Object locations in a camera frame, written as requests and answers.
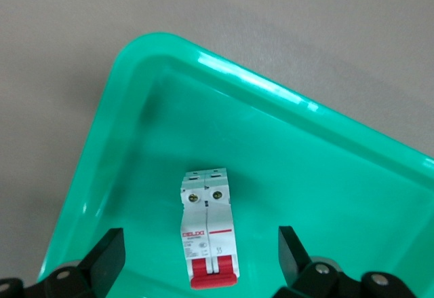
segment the circuit breaker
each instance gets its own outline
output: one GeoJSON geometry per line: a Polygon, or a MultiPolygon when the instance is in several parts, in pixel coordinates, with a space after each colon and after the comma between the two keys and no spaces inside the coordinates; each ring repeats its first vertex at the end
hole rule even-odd
{"type": "Polygon", "coordinates": [[[193,289],[233,286],[239,277],[225,168],[185,174],[181,236],[193,289]]]}

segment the gray surface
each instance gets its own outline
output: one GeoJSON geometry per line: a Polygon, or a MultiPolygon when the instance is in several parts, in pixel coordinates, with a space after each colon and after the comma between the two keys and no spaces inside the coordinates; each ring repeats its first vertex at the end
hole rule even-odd
{"type": "Polygon", "coordinates": [[[35,281],[117,52],[168,31],[434,155],[434,0],[0,0],[0,278],[35,281]]]}

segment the red line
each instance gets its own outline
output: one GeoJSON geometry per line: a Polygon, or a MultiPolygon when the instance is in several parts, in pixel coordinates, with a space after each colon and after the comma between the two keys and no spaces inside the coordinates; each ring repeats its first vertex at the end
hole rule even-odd
{"type": "Polygon", "coordinates": [[[222,232],[231,232],[232,229],[226,229],[226,230],[216,230],[216,231],[210,231],[209,234],[221,234],[222,232]]]}

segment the brand logo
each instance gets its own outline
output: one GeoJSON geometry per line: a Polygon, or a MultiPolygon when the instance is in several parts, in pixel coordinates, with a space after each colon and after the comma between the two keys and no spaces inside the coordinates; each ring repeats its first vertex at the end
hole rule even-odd
{"type": "Polygon", "coordinates": [[[202,231],[195,231],[195,232],[183,232],[182,237],[193,237],[193,236],[202,236],[205,232],[202,231]]]}

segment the green tray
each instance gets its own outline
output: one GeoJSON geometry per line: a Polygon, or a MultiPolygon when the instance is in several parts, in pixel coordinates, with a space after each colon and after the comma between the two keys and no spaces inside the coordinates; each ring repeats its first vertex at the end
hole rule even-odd
{"type": "Polygon", "coordinates": [[[40,277],[123,227],[109,297],[269,298],[285,284],[277,227],[291,225],[349,276],[389,272],[434,297],[433,189],[434,159],[184,39],[145,35],[116,59],[40,277]],[[241,275],[193,291],[180,185],[216,167],[241,275]]]}

